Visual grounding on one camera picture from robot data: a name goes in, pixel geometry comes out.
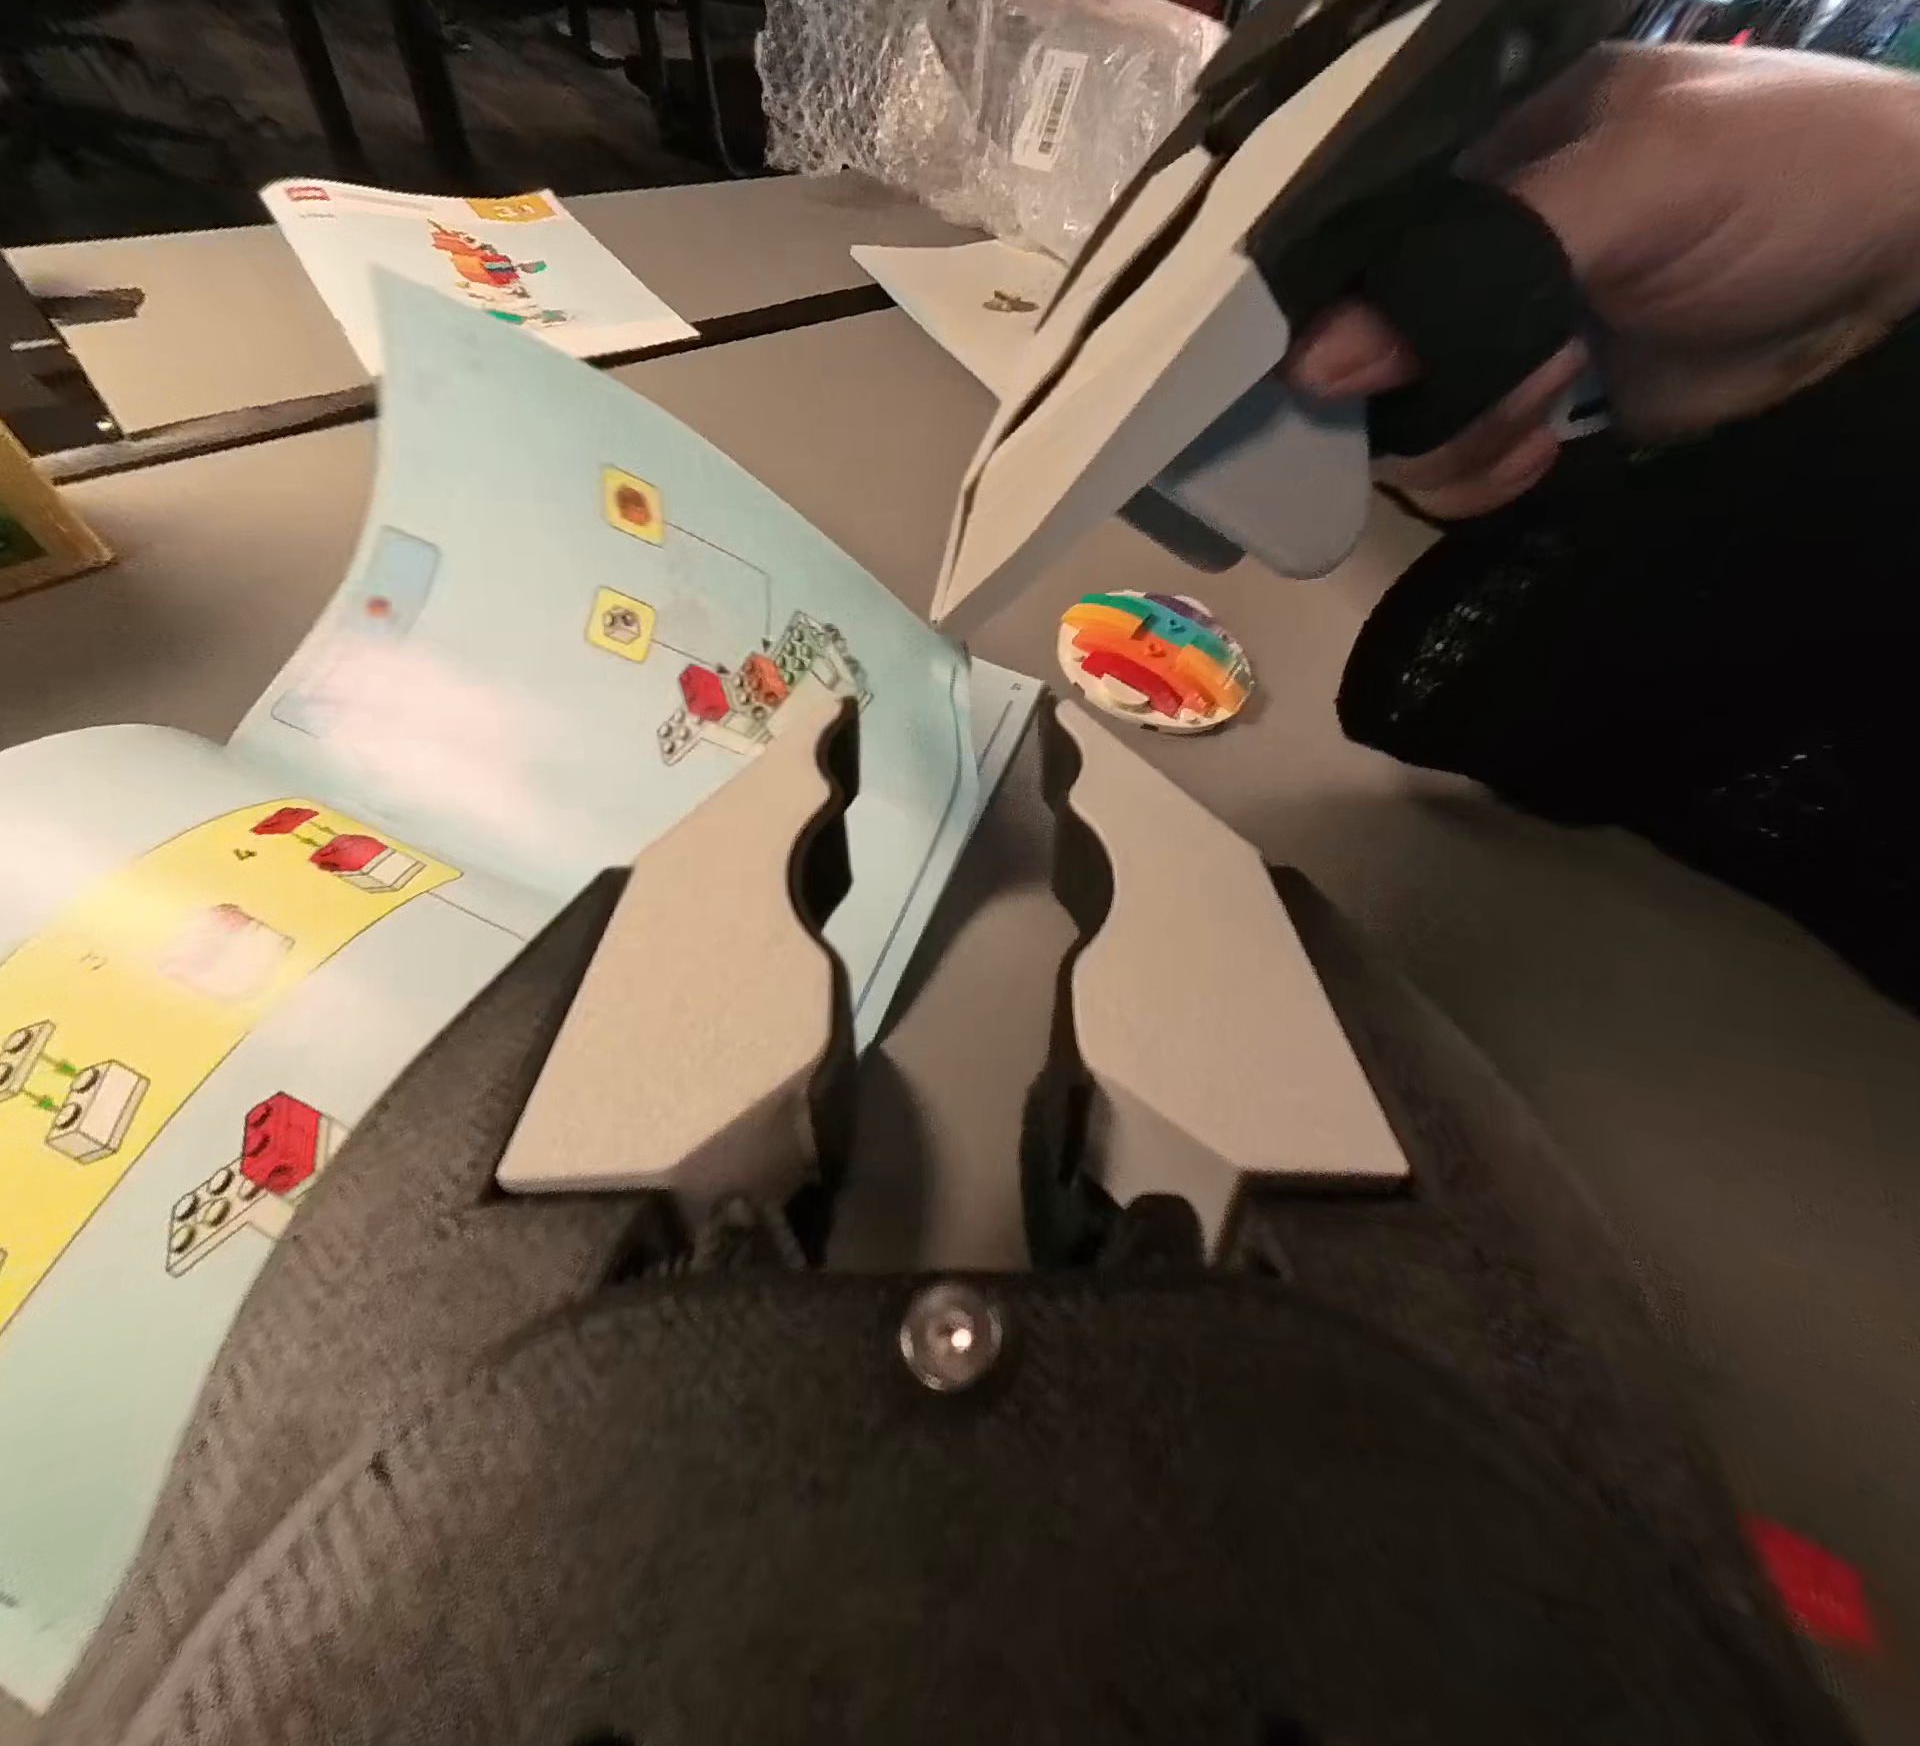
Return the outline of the white leaflet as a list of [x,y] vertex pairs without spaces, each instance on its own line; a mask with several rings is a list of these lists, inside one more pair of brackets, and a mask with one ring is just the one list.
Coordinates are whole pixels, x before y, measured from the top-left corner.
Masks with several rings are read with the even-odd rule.
[[1021,403],[1071,315],[1113,281],[1110,261],[1079,277],[1044,251],[997,239],[954,246],[853,244],[853,263],[997,403]]

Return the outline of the instruction booklet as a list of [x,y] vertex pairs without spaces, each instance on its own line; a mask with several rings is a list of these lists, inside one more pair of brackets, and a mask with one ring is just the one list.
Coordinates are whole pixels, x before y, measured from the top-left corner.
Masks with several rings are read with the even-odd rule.
[[377,285],[371,506],[224,742],[5,748],[5,1693],[43,1713],[260,1265],[378,1095],[800,702],[859,708],[825,937],[875,1043],[1036,686],[651,401]]
[[695,339],[695,329],[549,190],[453,198],[294,176],[265,187],[260,200],[374,379],[382,378],[378,271],[523,327],[578,360]]

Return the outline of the clear plastic bag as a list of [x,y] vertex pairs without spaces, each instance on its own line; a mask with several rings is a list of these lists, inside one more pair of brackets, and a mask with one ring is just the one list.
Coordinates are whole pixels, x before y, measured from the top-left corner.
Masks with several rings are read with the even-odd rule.
[[935,212],[1069,263],[1189,107],[1227,26],[1179,0],[935,0],[890,110]]

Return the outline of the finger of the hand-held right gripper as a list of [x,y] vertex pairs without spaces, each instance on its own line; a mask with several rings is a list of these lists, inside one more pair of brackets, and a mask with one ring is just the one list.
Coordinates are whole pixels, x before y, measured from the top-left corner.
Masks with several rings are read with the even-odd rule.
[[1401,53],[1442,0],[1413,0],[1395,17],[1315,15],[1265,46],[1250,78],[1189,104],[1174,133],[1120,190],[1044,312],[1041,339],[1078,339],[1135,269],[1179,239],[1208,195],[1228,206],[1236,232],[1306,172],[1315,149]]
[[977,446],[930,597],[935,628],[982,628],[1227,413],[1290,327],[1250,258],[1162,271]]

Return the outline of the person's right hand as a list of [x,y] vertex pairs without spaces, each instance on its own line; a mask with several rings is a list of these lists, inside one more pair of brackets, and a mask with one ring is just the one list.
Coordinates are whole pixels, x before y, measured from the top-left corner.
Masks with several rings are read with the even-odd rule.
[[1784,403],[1917,300],[1917,78],[1830,53],[1600,46],[1455,160],[1569,256],[1590,334],[1375,480],[1437,525],[1507,507],[1559,454],[1579,374],[1652,446]]

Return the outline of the closed instruction booklet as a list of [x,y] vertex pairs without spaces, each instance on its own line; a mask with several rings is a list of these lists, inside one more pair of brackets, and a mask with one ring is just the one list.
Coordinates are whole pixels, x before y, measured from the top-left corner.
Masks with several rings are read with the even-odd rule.
[[294,176],[265,187],[260,200],[374,379],[382,378],[378,271],[523,327],[578,360],[695,339],[695,329],[549,190],[453,198]]

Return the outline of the person's right forearm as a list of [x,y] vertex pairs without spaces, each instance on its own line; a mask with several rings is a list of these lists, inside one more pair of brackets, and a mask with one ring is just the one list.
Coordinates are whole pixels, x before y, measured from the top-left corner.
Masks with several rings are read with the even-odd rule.
[[1638,833],[1917,1008],[1917,317],[1750,420],[1567,446],[1361,623],[1343,735]]

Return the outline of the bubble wrap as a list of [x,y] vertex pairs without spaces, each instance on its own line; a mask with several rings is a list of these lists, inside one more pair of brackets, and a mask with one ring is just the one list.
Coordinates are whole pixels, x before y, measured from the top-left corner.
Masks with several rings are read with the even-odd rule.
[[925,203],[952,189],[969,119],[947,34],[948,0],[764,0],[764,164],[853,172]]

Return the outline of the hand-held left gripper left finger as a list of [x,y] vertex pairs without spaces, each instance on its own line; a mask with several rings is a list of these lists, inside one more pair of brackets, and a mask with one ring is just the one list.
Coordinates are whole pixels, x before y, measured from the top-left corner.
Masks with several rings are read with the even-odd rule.
[[511,1196],[788,1202],[850,1146],[857,706],[791,701],[772,742],[634,859],[503,1150]]

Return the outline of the colourful lego box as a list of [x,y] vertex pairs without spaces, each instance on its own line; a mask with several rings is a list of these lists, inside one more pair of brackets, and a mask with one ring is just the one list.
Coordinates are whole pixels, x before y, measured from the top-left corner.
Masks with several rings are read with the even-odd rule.
[[3,602],[115,562],[113,548],[35,468],[3,425]]

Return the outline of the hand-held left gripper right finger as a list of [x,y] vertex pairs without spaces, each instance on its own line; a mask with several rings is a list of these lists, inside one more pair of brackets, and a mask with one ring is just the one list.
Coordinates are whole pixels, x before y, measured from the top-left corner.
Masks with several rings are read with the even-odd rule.
[[1044,1254],[1097,1254],[1144,1198],[1228,1254],[1265,1188],[1406,1188],[1263,856],[1069,702],[1044,708],[1044,799],[1075,926],[1044,1062]]

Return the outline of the round rainbow lego build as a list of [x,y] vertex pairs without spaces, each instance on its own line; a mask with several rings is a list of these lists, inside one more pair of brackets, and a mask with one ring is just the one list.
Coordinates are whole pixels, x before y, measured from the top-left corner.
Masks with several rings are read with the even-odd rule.
[[1081,595],[1059,616],[1055,659],[1085,708],[1166,736],[1224,729],[1255,690],[1241,643],[1186,595]]

